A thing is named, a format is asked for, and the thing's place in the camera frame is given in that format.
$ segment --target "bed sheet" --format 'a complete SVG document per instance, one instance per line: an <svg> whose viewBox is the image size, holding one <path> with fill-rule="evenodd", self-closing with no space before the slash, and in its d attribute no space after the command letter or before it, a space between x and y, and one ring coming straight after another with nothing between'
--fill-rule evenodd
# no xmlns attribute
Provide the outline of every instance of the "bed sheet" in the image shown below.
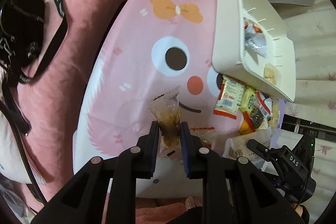
<svg viewBox="0 0 336 224"><path fill-rule="evenodd" d="M47 200L73 176L72 136L78 124L85 86L96 52L119 5L124 0L64 0L68 33L51 64L37 81L13 90L32 130L24 138L27 153L46 180ZM58 29L61 18L53 0L45 0L44 44L39 60L26 72L33 75ZM41 208L21 185L30 207Z"/></svg>
<svg viewBox="0 0 336 224"><path fill-rule="evenodd" d="M216 131L214 150L242 122L213 114L222 75L211 64L217 0L128 0L100 51L75 136L74 171L91 157L118 156L148 134L149 101L179 86L181 121L192 134ZM201 180L185 177L179 155L157 158L152 180L137 180L137 196L202 195Z"/></svg>

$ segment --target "cartoon mouth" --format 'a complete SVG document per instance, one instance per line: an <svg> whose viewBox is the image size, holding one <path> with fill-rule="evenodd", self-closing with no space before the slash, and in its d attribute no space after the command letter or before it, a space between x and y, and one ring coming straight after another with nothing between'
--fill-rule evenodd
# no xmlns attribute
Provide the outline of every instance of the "cartoon mouth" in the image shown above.
<svg viewBox="0 0 336 224"><path fill-rule="evenodd" d="M180 107L182 107L183 109L190 111L190 112L195 112L195 113L201 113L202 111L199 109L194 109L188 106L185 106L184 104L182 104L181 102L179 102Z"/></svg>

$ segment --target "pink cartoon face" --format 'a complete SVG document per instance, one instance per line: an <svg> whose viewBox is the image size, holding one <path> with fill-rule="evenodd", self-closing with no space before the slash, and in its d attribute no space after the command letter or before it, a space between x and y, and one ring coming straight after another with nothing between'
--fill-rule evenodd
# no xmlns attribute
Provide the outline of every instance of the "pink cartoon face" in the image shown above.
<svg viewBox="0 0 336 224"><path fill-rule="evenodd" d="M149 101L180 87L181 121L195 132L238 131L213 114L222 76L212 68L216 0L129 0L107 36L98 62L100 88L92 100L91 142L117 156L148 133Z"/></svg>

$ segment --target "black bag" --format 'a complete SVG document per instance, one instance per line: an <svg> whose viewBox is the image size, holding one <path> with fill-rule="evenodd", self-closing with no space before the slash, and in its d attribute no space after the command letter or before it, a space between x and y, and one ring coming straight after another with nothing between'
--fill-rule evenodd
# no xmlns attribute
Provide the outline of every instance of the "black bag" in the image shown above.
<svg viewBox="0 0 336 224"><path fill-rule="evenodd" d="M29 83L39 77L60 47L68 31L68 23L64 12L63 0L54 1L63 20L33 77L26 76L22 68L30 65L41 53L44 1L7 0L0 11L0 65L8 72L8 77L2 83L2 91L13 120L19 131L25 135L28 134L31 127L18 109L9 87L16 87L17 83Z"/></svg>

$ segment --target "pink cheek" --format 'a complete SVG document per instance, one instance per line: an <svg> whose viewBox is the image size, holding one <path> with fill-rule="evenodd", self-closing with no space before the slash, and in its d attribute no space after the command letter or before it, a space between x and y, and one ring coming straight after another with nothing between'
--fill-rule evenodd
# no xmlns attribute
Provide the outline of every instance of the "pink cheek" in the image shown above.
<svg viewBox="0 0 336 224"><path fill-rule="evenodd" d="M203 81L198 76L192 76L187 82L187 88L190 94L199 95L203 90Z"/></svg>

